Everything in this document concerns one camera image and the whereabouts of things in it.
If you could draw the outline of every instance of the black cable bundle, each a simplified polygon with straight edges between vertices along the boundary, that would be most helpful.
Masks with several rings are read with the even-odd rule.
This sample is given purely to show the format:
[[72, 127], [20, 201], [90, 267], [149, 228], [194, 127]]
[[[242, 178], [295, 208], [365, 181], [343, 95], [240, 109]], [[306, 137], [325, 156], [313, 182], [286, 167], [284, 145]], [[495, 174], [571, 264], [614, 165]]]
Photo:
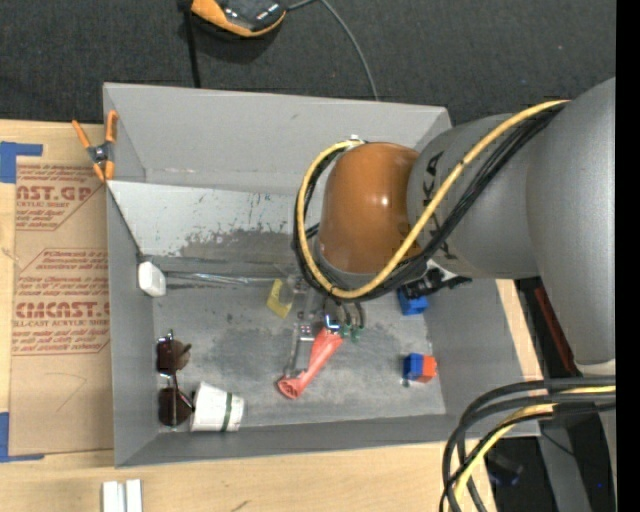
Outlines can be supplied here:
[[[313, 197], [313, 192], [318, 184], [318, 179], [322, 173], [329, 167], [331, 162], [340, 154], [343, 153], [345, 149], [337, 150], [322, 160], [315, 168], [313, 175], [311, 176], [311, 180], [309, 181], [309, 188], [307, 189], [307, 193], [304, 197], [304, 215], [307, 216], [307, 210], [309, 209], [309, 204], [311, 203], [311, 198]], [[298, 201], [296, 200], [296, 206], [294, 211], [298, 208]], [[314, 224], [310, 228], [306, 230], [307, 238], [312, 238], [318, 234], [319, 224]], [[296, 215], [293, 216], [293, 240], [291, 242], [291, 248], [293, 249], [294, 254], [296, 255], [296, 261], [298, 263], [298, 267], [300, 268], [300, 272], [302, 273], [303, 279], [315, 290], [320, 292], [322, 295], [326, 297], [331, 297], [331, 294], [327, 293], [327, 291], [322, 287], [316, 278], [313, 276], [307, 264], [304, 261], [304, 257], [302, 256], [302, 248], [300, 247], [300, 238], [298, 237], [298, 218]], [[341, 299], [337, 299], [335, 297], [331, 297], [337, 304], [342, 304], [344, 302]]]
[[[508, 395], [524, 393], [537, 390], [546, 390], [547, 394], [539, 396], [526, 396], [522, 398], [512, 398], [497, 401]], [[497, 427], [485, 435], [478, 445], [467, 456], [465, 451], [465, 438], [467, 431], [476, 423], [489, 416], [498, 413], [512, 411], [517, 408], [525, 408], [540, 404], [555, 404], [553, 412], [540, 412], [528, 414], [519, 418], [503, 421]], [[594, 378], [567, 378], [536, 380], [510, 384], [493, 391], [490, 391], [476, 399], [464, 411], [460, 418], [458, 427], [451, 434], [442, 457], [442, 479], [444, 491], [440, 498], [439, 510], [444, 511], [444, 503], [448, 500], [451, 510], [460, 512], [461, 508], [454, 494], [454, 484], [478, 458], [479, 453], [486, 448], [486, 445], [505, 427], [510, 427], [518, 423], [532, 420], [551, 420], [563, 416], [577, 416], [582, 414], [592, 414], [614, 409], [616, 406], [615, 377], [594, 377]], [[458, 451], [460, 466], [451, 474], [451, 462], [454, 450]], [[469, 478], [467, 489], [476, 508], [481, 512], [486, 512], [478, 490]]]

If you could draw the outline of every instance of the sunglasses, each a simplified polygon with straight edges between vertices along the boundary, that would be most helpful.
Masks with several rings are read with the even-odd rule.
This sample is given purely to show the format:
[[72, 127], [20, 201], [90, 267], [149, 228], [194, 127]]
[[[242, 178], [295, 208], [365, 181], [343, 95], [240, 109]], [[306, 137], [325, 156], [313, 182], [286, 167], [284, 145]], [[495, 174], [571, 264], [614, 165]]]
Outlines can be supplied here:
[[174, 339], [173, 330], [156, 343], [156, 367], [158, 372], [170, 379], [170, 384], [158, 394], [158, 417], [167, 427], [184, 423], [195, 410], [191, 399], [178, 387], [177, 373], [191, 357], [191, 345]]

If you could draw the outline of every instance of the wooden table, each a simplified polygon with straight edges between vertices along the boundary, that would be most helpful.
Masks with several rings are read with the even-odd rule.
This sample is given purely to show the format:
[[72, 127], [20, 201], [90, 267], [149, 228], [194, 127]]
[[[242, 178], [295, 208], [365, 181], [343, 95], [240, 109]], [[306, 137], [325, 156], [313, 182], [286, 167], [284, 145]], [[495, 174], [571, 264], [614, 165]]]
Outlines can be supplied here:
[[[101, 125], [87, 131], [94, 143], [102, 140]], [[77, 151], [75, 137], [70, 123], [0, 120], [0, 141], [44, 143], [49, 156]], [[9, 409], [14, 215], [15, 185], [0, 183], [0, 411]], [[540, 369], [515, 287], [499, 281], [498, 288], [524, 375], [536, 378]], [[124, 470], [114, 469], [111, 450], [47, 455], [0, 464], [0, 503], [13, 512], [99, 511], [102, 482], [139, 478], [145, 512], [435, 511], [442, 450], [442, 443], [429, 443]], [[479, 468], [479, 488], [492, 510], [483, 471]]]

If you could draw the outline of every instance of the blue tape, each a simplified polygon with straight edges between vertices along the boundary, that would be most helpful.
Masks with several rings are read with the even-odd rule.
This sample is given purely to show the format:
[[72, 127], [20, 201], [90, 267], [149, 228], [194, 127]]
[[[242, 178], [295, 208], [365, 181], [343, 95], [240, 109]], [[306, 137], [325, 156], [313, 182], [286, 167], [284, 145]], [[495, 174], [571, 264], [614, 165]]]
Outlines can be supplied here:
[[16, 182], [18, 156], [42, 156], [42, 144], [0, 142], [0, 183]]
[[0, 463], [19, 460], [39, 460], [44, 455], [20, 455], [9, 457], [9, 413], [0, 412]]

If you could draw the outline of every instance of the yellow cable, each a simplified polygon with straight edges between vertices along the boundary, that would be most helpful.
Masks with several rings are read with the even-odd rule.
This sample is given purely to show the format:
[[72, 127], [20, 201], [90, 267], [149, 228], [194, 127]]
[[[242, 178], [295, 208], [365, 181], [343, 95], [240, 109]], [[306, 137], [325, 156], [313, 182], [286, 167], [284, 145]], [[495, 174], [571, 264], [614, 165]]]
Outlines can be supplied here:
[[343, 299], [357, 299], [358, 297], [361, 297], [362, 295], [365, 295], [366, 293], [373, 290], [376, 286], [382, 283], [382, 281], [384, 281], [389, 276], [389, 274], [391, 274], [393, 269], [396, 268], [398, 263], [400, 263], [400, 261], [402, 260], [406, 252], [409, 250], [411, 245], [416, 241], [416, 239], [420, 235], [420, 232], [422, 231], [424, 226], [427, 224], [427, 222], [435, 212], [436, 208], [440, 204], [440, 202], [444, 199], [445, 195], [447, 194], [447, 192], [449, 191], [453, 183], [458, 179], [458, 177], [462, 174], [462, 171], [464, 171], [467, 165], [469, 165], [469, 163], [473, 161], [474, 158], [476, 158], [480, 153], [482, 153], [489, 146], [489, 144], [494, 142], [498, 137], [500, 137], [503, 133], [505, 133], [507, 130], [509, 130], [516, 124], [544, 110], [547, 110], [555, 105], [559, 105], [560, 103], [565, 103], [566, 101], [568, 100], [547, 101], [545, 103], [541, 103], [534, 107], [525, 109], [522, 112], [519, 112], [518, 114], [515, 114], [514, 116], [505, 120], [496, 128], [494, 128], [491, 132], [489, 132], [488, 135], [483, 137], [480, 140], [480, 142], [478, 142], [473, 148], [471, 148], [471, 150], [464, 156], [464, 158], [454, 167], [453, 171], [451, 171], [451, 174], [447, 176], [445, 181], [438, 188], [433, 199], [429, 202], [428, 206], [425, 208], [424, 212], [420, 216], [420, 219], [418, 219], [418, 222], [415, 224], [415, 226], [413, 226], [413, 229], [409, 232], [409, 235], [404, 240], [402, 245], [398, 248], [398, 250], [393, 255], [393, 257], [389, 260], [387, 265], [371, 281], [369, 281], [364, 286], [361, 286], [360, 288], [357, 288], [355, 290], [344, 290], [342, 288], [336, 288], [322, 274], [322, 272], [316, 265], [315, 261], [313, 260], [313, 256], [311, 255], [311, 251], [309, 250], [309, 244], [308, 244], [307, 236], [305, 233], [304, 196], [306, 194], [311, 175], [313, 174], [316, 166], [320, 163], [320, 161], [322, 161], [322, 159], [324, 159], [332, 151], [335, 151], [335, 149], [332, 149], [332, 148], [339, 146], [339, 144], [336, 144], [335, 146], [332, 146], [332, 148], [325, 150], [314, 160], [314, 162], [311, 164], [311, 166], [307, 170], [307, 173], [305, 174], [305, 177], [302, 181], [302, 186], [300, 187], [300, 191], [298, 193], [298, 208], [296, 210], [297, 221], [298, 221], [298, 238], [300, 240], [300, 248], [302, 250], [304, 260], [307, 266], [309, 267], [309, 269], [311, 270], [313, 276], [316, 278], [316, 280], [322, 285], [322, 287], [325, 290], [327, 290], [328, 292], [331, 292], [332, 295], [339, 298], [343, 298]]
[[[597, 395], [597, 394], [600, 394], [600, 393], [612, 393], [612, 392], [615, 393], [615, 391], [616, 391], [616, 386], [600, 386], [600, 387], [591, 386], [591, 387], [567, 389], [565, 391], [562, 391], [562, 393], [566, 393], [566, 394], [592, 393], [594, 395]], [[523, 418], [523, 417], [526, 417], [526, 416], [534, 416], [534, 415], [537, 415], [537, 414], [540, 414], [540, 413], [551, 413], [551, 412], [553, 412], [553, 407], [555, 405], [557, 405], [557, 404], [556, 403], [549, 403], [549, 404], [538, 404], [538, 405], [531, 405], [531, 406], [528, 406], [528, 407], [523, 407], [521, 409], [518, 409], [516, 412], [514, 412], [513, 414], [511, 414], [507, 418], [505, 418], [498, 425], [498, 427], [500, 427], [500, 425], [504, 425], [506, 423], [509, 423], [512, 420], [520, 419], [520, 418]], [[489, 441], [487, 441], [485, 446], [483, 446], [482, 449], [480, 449], [480, 451], [474, 456], [473, 460], [471, 460], [469, 462], [469, 465], [460, 474], [460, 476], [458, 477], [458, 480], [456, 482], [456, 487], [454, 489], [454, 495], [455, 495], [457, 500], [460, 500], [462, 498], [462, 492], [466, 488], [467, 482], [469, 481], [469, 478], [471, 477], [471, 473], [473, 472], [474, 468], [478, 465], [478, 463], [481, 460], [484, 460], [484, 456], [498, 442], [498, 440], [500, 438], [502, 438], [507, 432], [509, 432], [509, 430], [511, 430], [513, 427], [515, 427], [515, 424], [506, 425], [504, 428], [496, 431], [495, 434], [491, 437], [491, 439]]]
[[[523, 407], [522, 409], [518, 409], [516, 412], [508, 416], [505, 420], [503, 420], [500, 424], [503, 425], [512, 420], [524, 418], [527, 416], [536, 416], [541, 413], [552, 413], [553, 406], [556, 404], [539, 404], [539, 405], [531, 405], [528, 407]], [[456, 482], [456, 486], [454, 489], [454, 495], [458, 501], [462, 499], [462, 492], [467, 487], [467, 482], [471, 477], [472, 471], [478, 465], [478, 463], [484, 460], [484, 456], [487, 452], [493, 448], [493, 446], [504, 436], [509, 430], [515, 427], [515, 424], [506, 425], [504, 428], [496, 431], [495, 434], [491, 437], [489, 441], [478, 451], [473, 460], [469, 463], [469, 465], [465, 468], [465, 470], [458, 477], [458, 481]]]

